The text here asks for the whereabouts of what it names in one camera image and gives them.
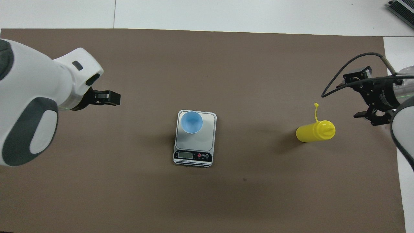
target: digital scale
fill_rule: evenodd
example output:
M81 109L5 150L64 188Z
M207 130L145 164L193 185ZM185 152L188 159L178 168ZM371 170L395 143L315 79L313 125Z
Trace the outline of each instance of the digital scale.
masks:
M203 126L197 133L187 133L181 127L181 118L190 110L178 113L173 161L180 165L209 167L213 163L217 116L212 112L198 112Z

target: white tile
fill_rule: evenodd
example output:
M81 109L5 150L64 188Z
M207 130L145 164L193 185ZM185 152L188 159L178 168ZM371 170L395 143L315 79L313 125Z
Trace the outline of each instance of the white tile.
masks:
M385 56L398 72L414 65L414 37L384 37ZM407 233L414 233L414 172L397 150L401 198Z
M386 0L117 0L115 28L414 36Z
M115 0L0 0L0 28L112 28Z

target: brown tabletop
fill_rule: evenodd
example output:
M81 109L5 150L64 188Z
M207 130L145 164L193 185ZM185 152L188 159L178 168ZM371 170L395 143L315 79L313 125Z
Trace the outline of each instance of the brown tabletop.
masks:
M332 76L382 37L132 29L3 29L52 59L83 47L93 85L121 105L60 112L48 150L0 167L0 231L404 232L396 149L352 89L322 99ZM373 68L377 57L350 69ZM301 143L297 127L336 136ZM177 113L217 115L209 168L172 161Z

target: yellow squeeze bottle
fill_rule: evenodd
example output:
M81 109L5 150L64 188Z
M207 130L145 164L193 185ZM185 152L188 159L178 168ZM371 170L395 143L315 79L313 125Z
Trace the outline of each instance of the yellow squeeze bottle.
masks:
M335 136L335 126L330 121L318 121L316 112L319 104L315 103L316 123L304 125L296 130L296 137L301 142L324 141Z

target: cable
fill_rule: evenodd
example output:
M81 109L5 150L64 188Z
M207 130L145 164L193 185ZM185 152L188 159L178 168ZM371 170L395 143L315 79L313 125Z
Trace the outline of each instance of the cable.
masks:
M328 94L325 94L326 93L326 91L329 89L329 87L332 85L332 83L335 81L335 79L338 77L338 75L351 63L351 62L353 62L354 60L356 60L356 59L358 59L358 58L360 58L360 57L363 57L363 56L368 56L368 55L373 55L373 56L377 56L377 57L379 57L380 59L381 59L381 61L383 61L383 63L384 63L384 65L388 68L388 70L392 73L392 75L396 75L397 73L395 72L395 70L394 70L394 68L391 66L391 64L388 62L388 60L385 58L385 56L384 55L381 55L381 54L379 54L379 53L363 53L363 54L359 54L358 56L355 56L354 58L352 58L351 60L349 60L344 66L342 66L342 68L336 73L336 75L332 78L332 80L329 82L329 84L328 84L328 86L326 86L326 88L325 88L325 90L323 90L323 92L322 92L322 95L321 95L321 97L322 98L324 98L324 97L327 97L328 95L330 95L330 94L332 94L332 93L334 93L334 92L337 92L337 91L339 91L340 89L342 89L342 88L345 88L345 87L343 87L343 86L341 86L342 88L340 88L340 89L335 89L334 91L331 91L331 92L329 92Z
M361 84L361 83L367 83L367 82L378 81L378 80L389 80L389 79L395 80L395 79L400 79L400 78L413 79L414 78L414 75L406 75L406 76L392 76L391 75L391 76L376 77L376 78L366 78L366 79L358 80L358 81L355 81L355 82L352 82L352 83L344 84L344 85L336 88L335 90L332 90L332 91L328 92L327 94L323 93L322 94L322 98L323 97L327 97L328 95L330 95L332 93L335 93L335 92L337 92L337 91L339 91L341 89L344 89L346 87L358 85L358 84Z

